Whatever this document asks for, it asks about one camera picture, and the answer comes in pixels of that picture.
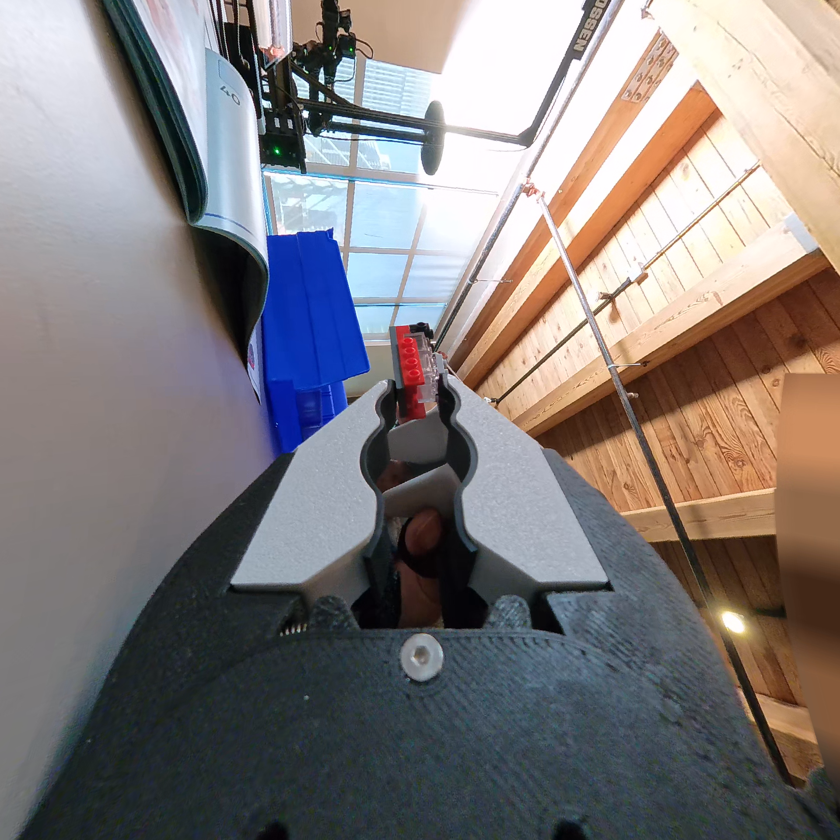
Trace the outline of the toy brick instruction booklet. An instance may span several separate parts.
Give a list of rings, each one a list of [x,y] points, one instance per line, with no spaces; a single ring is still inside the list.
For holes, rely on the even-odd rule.
[[[268,288],[254,103],[214,46],[208,2],[103,2],[169,156],[187,221],[222,277],[227,321],[261,397],[255,330]]]

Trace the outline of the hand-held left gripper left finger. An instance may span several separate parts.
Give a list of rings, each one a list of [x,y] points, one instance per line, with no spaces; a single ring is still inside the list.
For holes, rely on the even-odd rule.
[[[363,476],[363,447],[381,431],[380,381],[302,443],[270,500],[230,584],[236,590],[325,595],[354,603],[369,587],[361,558],[375,533],[375,487]]]

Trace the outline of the large paned window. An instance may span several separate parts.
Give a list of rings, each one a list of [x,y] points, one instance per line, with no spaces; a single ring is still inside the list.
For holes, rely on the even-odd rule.
[[[447,122],[501,132],[478,59],[452,49],[443,72],[363,57],[339,67],[336,92],[355,105],[420,118],[440,101]],[[436,326],[479,245],[521,155],[514,146],[448,135],[435,175],[405,141],[325,133],[306,138],[308,173],[267,176],[272,231],[330,228],[339,245],[364,341],[390,326]]]

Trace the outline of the red and clear brick assembly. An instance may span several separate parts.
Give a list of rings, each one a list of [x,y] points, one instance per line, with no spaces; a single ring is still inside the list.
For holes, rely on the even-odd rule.
[[[434,331],[426,322],[389,329],[399,424],[425,419],[437,405],[438,356]]]

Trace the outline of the black light stand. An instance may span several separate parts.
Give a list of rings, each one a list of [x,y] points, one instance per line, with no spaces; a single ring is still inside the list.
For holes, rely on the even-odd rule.
[[[520,148],[528,148],[537,136],[535,125],[518,134],[512,134],[448,124],[439,101],[432,101],[422,118],[372,110],[344,100],[299,99],[296,104],[304,112],[307,130],[313,135],[346,134],[359,139],[385,140],[418,146],[421,150],[423,171],[428,175],[434,175],[438,171],[443,159],[445,141],[450,134]]]

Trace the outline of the thin conduit with junction boxes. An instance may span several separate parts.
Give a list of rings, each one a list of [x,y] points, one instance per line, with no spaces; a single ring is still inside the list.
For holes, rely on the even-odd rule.
[[[681,239],[695,226],[697,226],[708,214],[710,214],[715,208],[717,208],[721,202],[731,195],[736,189],[740,187],[750,176],[751,174],[755,173],[761,167],[761,162],[756,161],[754,162],[749,168],[747,168],[730,186],[718,197],[716,197],[712,202],[704,208],[704,210],[696,215],[687,226],[684,226],[678,233],[672,237],[668,241],[668,243],[660,248],[657,252],[654,253],[653,257],[643,264],[637,264],[637,270],[635,274],[627,277],[617,288],[612,291],[607,292],[600,292],[599,299],[602,300],[601,303],[595,306],[595,309],[592,311],[593,316],[597,316],[600,312],[602,312],[605,308],[612,306],[614,301],[624,292],[630,288],[634,284],[638,284],[642,282],[644,279],[648,277],[650,267],[658,260],[660,257],[664,256],[665,253],[668,252],[675,244],[677,244]],[[548,359],[550,359],[555,353],[557,353],[561,348],[564,347],[565,344],[570,342],[574,336],[576,336],[584,327],[590,326],[589,321],[585,318],[583,321],[579,322],[575,327],[572,328],[565,336],[563,336],[562,340],[557,342],[551,350],[544,354],[542,358],[540,358],[529,370],[527,370],[515,383],[513,383],[510,387],[507,388],[504,393],[499,396],[485,396],[483,400],[485,403],[490,405],[498,405],[499,403],[503,402],[507,397],[515,391],[521,383],[527,380],[532,374],[534,374],[543,364],[546,363]]]

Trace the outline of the ribbed blue parts bin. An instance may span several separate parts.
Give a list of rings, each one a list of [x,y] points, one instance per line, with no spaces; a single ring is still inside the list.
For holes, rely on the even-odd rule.
[[[348,406],[342,381],[297,391],[290,381],[268,380],[266,396],[276,455],[293,452]]]

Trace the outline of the black ceiling pipe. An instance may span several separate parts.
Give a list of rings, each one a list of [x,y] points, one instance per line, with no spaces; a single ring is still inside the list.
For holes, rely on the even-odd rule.
[[[472,287],[477,283],[479,274],[487,262],[487,259],[494,248],[502,230],[507,225],[510,215],[522,194],[524,185],[531,180],[531,175],[539,162],[542,152],[538,149],[530,150],[529,154],[523,157],[523,162],[511,178],[511,183],[505,191],[506,201],[502,202],[500,208],[493,214],[487,231],[482,235],[479,242],[480,248],[471,257],[465,275],[458,285],[455,294],[455,301],[450,302],[444,313],[444,320],[438,325],[434,343],[435,351],[441,351],[448,332],[452,328],[460,310],[465,305]]]

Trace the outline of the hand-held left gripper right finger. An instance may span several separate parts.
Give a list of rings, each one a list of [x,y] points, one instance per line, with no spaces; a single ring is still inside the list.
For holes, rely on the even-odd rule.
[[[449,442],[465,440],[460,514],[477,548],[469,587],[486,603],[541,592],[593,591],[609,580],[542,447],[456,378],[444,378]]]

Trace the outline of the person's right hand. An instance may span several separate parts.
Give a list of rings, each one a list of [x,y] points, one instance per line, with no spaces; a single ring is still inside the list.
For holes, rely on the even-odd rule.
[[[442,601],[437,551],[444,536],[438,511],[426,508],[411,518],[402,531],[395,570],[400,579],[400,628],[441,627]]]

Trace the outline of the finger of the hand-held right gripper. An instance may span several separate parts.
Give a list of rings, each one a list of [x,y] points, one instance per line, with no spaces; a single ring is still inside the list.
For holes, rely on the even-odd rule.
[[[447,461],[448,428],[440,418],[424,418],[395,426],[387,435],[391,460],[415,465]]]
[[[382,494],[386,518],[411,518],[426,508],[442,518],[454,516],[455,495],[461,482],[452,468],[431,469]]]

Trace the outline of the large blue plastic bin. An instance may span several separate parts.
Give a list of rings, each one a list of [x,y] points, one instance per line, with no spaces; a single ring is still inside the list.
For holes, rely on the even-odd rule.
[[[371,368],[333,230],[268,237],[262,318],[268,382],[298,391]]]

